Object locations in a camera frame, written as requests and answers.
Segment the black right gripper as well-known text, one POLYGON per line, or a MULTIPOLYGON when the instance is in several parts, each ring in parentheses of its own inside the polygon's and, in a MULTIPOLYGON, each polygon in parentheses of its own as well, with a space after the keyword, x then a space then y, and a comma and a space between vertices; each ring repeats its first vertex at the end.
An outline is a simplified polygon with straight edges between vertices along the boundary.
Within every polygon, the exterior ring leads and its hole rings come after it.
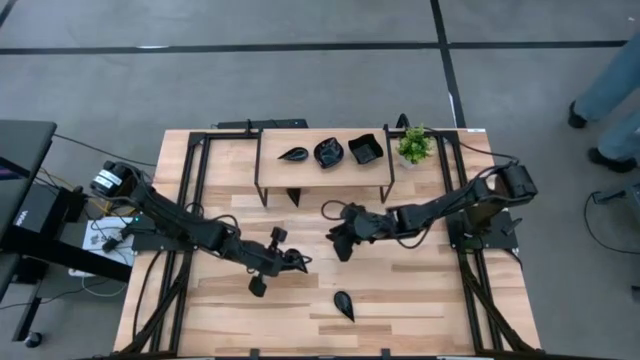
POLYGON ((379 239, 393 239, 397 230, 397 221, 391 214, 368 212, 364 206, 350 203, 346 205, 340 218, 343 222, 332 227, 326 238, 341 262, 347 262, 353 246, 363 241, 373 243, 379 239))

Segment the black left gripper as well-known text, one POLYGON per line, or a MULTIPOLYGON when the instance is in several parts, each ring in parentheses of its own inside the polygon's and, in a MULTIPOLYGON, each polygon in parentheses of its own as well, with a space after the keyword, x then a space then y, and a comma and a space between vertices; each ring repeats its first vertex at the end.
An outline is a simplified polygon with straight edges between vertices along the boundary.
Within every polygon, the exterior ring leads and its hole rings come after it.
POLYGON ((280 227, 274 227, 271 232, 271 243, 268 247, 252 240, 239 240, 237 245, 238 260, 248 270, 257 273, 249 282, 248 289, 256 297, 263 297, 267 285, 263 281, 264 276, 277 277, 280 271, 299 271, 307 273, 305 256, 297 249, 291 248, 284 253, 278 248, 280 243, 286 240, 288 232, 280 227), (287 260, 296 260, 285 264, 287 260))

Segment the black leaf-shaped mini plate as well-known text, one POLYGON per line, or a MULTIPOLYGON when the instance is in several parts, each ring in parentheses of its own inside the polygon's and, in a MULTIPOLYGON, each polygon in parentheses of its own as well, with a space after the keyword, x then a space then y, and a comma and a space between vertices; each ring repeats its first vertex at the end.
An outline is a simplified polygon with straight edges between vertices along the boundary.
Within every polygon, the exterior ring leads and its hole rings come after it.
POLYGON ((322 169, 328 169, 342 161, 344 149, 335 137, 331 137, 318 143, 313 155, 322 169))

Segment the black square mini plate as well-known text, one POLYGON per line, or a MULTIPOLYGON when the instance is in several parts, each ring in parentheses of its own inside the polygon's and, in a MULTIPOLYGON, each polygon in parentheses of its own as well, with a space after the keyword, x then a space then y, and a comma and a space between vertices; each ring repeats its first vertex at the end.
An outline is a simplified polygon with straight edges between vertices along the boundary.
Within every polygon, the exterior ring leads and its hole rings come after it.
POLYGON ((380 143, 372 133, 349 140, 348 147, 359 165, 370 163, 384 155, 380 143))

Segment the wooden shelf with black legs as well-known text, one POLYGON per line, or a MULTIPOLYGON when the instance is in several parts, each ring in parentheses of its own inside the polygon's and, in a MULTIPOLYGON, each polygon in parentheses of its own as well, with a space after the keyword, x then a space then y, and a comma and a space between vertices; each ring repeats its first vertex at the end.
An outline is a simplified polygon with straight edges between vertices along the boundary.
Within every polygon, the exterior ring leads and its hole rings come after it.
POLYGON ((254 185, 263 204, 270 189, 308 189, 327 187, 377 187, 385 202, 395 183, 393 152, 389 128, 279 128, 258 133, 254 185), (359 164, 350 152, 348 142, 371 134, 382 146, 382 156, 367 164, 359 164), (343 159, 335 166, 323 169, 310 156, 302 162, 281 158, 288 150, 302 147, 313 151, 320 142, 334 138, 344 149, 343 159))

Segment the green plant in white pot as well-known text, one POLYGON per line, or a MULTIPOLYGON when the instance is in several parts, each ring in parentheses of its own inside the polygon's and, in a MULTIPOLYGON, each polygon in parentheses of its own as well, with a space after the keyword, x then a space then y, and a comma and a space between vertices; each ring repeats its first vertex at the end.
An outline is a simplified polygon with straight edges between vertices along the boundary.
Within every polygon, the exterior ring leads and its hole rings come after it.
POLYGON ((400 163, 411 169, 433 155, 433 140, 425 135, 422 126, 410 127, 400 138, 396 150, 400 156, 400 163))

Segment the black power strip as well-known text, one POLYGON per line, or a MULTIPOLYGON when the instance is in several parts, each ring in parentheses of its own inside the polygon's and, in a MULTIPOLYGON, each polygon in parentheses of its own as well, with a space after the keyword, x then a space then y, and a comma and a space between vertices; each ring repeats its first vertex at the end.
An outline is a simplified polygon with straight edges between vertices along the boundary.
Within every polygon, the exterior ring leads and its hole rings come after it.
MULTIPOLYGON (((245 129, 246 120, 219 122, 212 124, 212 128, 216 129, 245 129)), ((308 128, 305 119, 268 119, 268 120, 251 120, 253 129, 261 128, 308 128)))

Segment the white printed sheet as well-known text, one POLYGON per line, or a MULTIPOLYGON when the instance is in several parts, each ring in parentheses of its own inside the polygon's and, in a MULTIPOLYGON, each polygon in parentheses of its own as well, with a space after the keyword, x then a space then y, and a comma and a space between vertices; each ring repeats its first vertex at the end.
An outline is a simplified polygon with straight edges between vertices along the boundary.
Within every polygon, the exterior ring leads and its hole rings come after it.
POLYGON ((121 235, 121 231, 132 220, 132 217, 104 217, 98 220, 90 220, 86 226, 82 248, 96 255, 126 265, 132 265, 134 262, 132 250, 134 236, 123 237, 121 235), (103 246, 109 240, 115 241, 115 247, 105 252, 103 246))

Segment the black computer box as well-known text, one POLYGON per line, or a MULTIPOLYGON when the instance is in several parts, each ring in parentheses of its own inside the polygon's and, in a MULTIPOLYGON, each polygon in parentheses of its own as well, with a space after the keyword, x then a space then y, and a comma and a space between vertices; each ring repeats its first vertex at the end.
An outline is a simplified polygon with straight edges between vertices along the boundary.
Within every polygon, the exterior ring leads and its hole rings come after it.
POLYGON ((64 224, 79 219, 86 199, 82 186, 68 190, 42 184, 32 185, 13 225, 44 235, 54 235, 64 224))

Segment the black tripod foot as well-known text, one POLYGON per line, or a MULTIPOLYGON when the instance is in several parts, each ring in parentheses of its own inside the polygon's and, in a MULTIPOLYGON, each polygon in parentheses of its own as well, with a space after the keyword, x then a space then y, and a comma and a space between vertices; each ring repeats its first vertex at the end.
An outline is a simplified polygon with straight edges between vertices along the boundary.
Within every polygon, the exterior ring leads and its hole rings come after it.
POLYGON ((640 180, 617 188, 593 193, 593 201, 597 205, 606 205, 613 200, 626 201, 632 213, 640 218, 640 180))

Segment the black side desk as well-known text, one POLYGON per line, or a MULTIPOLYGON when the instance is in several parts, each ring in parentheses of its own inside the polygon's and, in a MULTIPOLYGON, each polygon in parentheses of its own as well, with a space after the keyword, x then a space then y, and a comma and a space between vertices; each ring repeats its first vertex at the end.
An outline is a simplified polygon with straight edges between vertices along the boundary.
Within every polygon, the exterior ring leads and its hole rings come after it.
POLYGON ((48 121, 0 120, 0 240, 13 223, 56 128, 48 121))

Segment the person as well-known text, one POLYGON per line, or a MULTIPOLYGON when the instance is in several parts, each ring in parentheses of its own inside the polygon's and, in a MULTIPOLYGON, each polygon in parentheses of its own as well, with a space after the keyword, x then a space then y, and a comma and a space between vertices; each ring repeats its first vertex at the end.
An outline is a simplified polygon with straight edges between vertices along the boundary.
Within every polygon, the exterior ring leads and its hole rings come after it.
MULTIPOLYGON (((604 71, 575 100, 567 123, 585 128, 608 116, 630 94, 640 89, 640 31, 614 56, 604 71)), ((628 114, 606 130, 597 145, 587 151, 591 163, 616 173, 628 173, 638 166, 640 155, 640 110, 628 114)))

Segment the black aluminium table frame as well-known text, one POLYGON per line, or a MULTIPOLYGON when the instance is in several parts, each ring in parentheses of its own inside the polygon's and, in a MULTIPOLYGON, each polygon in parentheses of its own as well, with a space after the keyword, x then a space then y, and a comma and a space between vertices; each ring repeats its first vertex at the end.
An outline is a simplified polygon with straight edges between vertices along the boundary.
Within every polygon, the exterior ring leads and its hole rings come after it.
POLYGON ((204 253, 192 258, 185 309, 170 308, 159 346, 167 349, 181 331, 181 356, 367 356, 383 348, 397 355, 467 355, 473 350, 466 298, 457 256, 443 221, 404 244, 364 244, 341 262, 326 234, 341 202, 373 211, 422 203, 445 190, 437 157, 413 169, 397 167, 396 181, 382 202, 375 188, 315 188, 296 207, 281 190, 267 203, 254 186, 257 143, 240 130, 212 134, 202 204, 209 217, 227 214, 245 238, 269 242, 271 230, 288 232, 286 243, 312 258, 308 273, 286 272, 253 296, 245 268, 204 253), (345 291, 355 321, 334 305, 345 291))

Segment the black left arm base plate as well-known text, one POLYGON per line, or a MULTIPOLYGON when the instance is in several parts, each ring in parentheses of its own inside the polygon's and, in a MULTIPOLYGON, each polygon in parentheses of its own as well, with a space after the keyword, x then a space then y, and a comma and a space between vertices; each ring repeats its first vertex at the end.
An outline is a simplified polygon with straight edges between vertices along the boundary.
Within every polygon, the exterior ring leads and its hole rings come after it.
POLYGON ((155 223, 144 215, 133 218, 128 226, 134 236, 132 249, 134 251, 192 251, 198 246, 194 243, 170 238, 159 230, 155 223))

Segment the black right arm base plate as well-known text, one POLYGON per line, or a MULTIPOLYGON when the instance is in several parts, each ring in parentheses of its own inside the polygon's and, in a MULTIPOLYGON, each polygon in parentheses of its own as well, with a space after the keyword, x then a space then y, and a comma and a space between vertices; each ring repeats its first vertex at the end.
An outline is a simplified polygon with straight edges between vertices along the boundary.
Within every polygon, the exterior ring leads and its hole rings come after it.
POLYGON ((516 249, 518 242, 515 228, 522 222, 513 219, 508 211, 479 218, 469 211, 461 211, 446 217, 450 245, 460 251, 482 249, 516 249))

